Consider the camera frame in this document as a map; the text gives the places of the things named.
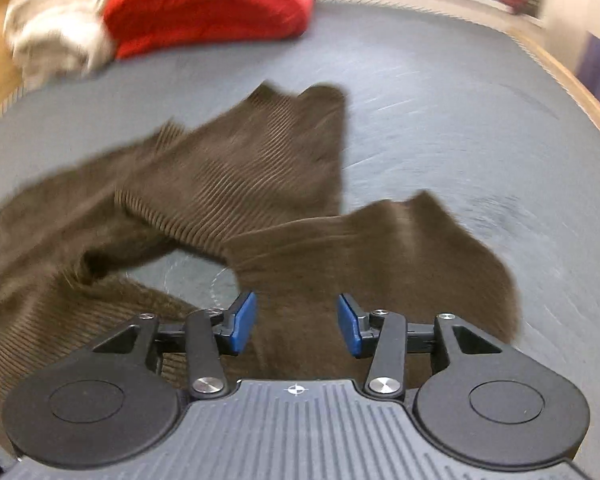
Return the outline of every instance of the corduroy texture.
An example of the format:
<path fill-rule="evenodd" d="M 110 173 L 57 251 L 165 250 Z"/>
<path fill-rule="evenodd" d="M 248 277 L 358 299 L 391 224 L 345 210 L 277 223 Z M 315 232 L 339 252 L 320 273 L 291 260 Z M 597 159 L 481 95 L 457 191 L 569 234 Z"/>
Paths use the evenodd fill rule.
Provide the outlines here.
<path fill-rule="evenodd" d="M 104 21 L 117 58 L 187 43 L 300 36 L 313 0 L 109 0 Z"/>
<path fill-rule="evenodd" d="M 168 123 L 1 205 L 0 410 L 22 376 L 134 314 L 190 311 L 114 270 L 174 238 L 222 256 L 229 236 L 337 214 L 343 120 L 335 88 L 262 85 L 193 132 Z M 171 381 L 184 376 L 182 360 L 165 364 Z M 1 422 L 0 444 L 10 448 Z"/>
<path fill-rule="evenodd" d="M 232 377 L 363 382 L 369 360 L 351 357 L 338 331 L 343 292 L 366 311 L 384 308 L 416 323 L 453 312 L 505 342 L 518 325 L 505 267 L 427 192 L 244 234 L 226 246 L 241 288 L 258 298 L 246 352 L 225 361 Z M 407 361 L 408 383 L 420 386 L 428 356 Z"/>

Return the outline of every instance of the red cloth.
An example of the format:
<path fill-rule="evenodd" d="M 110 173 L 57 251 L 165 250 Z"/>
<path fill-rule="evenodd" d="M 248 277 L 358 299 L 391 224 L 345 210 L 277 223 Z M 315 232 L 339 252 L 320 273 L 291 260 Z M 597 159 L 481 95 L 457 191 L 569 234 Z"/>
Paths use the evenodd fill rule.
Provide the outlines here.
<path fill-rule="evenodd" d="M 121 59 L 178 44 L 299 36 L 312 7 L 313 0 L 109 0 L 104 21 Z"/>

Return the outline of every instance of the folded red garment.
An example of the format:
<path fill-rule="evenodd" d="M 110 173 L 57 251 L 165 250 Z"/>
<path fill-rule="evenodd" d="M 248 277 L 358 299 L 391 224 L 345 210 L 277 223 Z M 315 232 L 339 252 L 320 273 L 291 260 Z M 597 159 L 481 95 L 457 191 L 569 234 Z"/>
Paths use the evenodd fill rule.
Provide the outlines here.
<path fill-rule="evenodd" d="M 109 0 L 104 21 L 118 59 L 187 43 L 299 36 L 313 0 Z"/>

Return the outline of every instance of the blue gripper pad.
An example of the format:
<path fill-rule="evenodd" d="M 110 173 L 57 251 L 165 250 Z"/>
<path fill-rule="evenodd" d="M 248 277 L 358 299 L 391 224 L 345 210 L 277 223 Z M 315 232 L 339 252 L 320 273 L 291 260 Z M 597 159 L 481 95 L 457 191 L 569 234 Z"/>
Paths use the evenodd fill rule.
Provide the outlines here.
<path fill-rule="evenodd" d="M 359 357 L 362 354 L 362 336 L 358 326 L 358 318 L 349 307 L 349 303 L 341 294 L 338 296 L 338 326 L 344 342 L 353 357 Z"/>
<path fill-rule="evenodd" d="M 239 354 L 244 350 L 249 339 L 249 334 L 251 333 L 251 328 L 256 321 L 257 311 L 258 303 L 256 295 L 251 292 L 235 314 L 234 330 L 229 336 L 229 346 L 232 352 Z"/>

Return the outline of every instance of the gray table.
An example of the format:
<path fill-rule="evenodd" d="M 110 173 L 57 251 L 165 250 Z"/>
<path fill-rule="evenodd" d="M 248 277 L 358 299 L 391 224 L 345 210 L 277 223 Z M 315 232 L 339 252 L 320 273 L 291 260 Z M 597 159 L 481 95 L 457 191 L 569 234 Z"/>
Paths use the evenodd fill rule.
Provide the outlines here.
<path fill-rule="evenodd" d="M 344 211 L 431 189 L 509 266 L 524 313 L 517 345 L 586 394 L 577 462 L 600 479 L 600 133 L 499 32 L 320 4 L 300 41 L 170 50 L 49 86 L 0 121 L 0 199 L 171 116 L 201 124 L 265 79 L 348 92 Z M 230 270 L 184 253 L 129 274 L 199 306 L 235 295 Z"/>

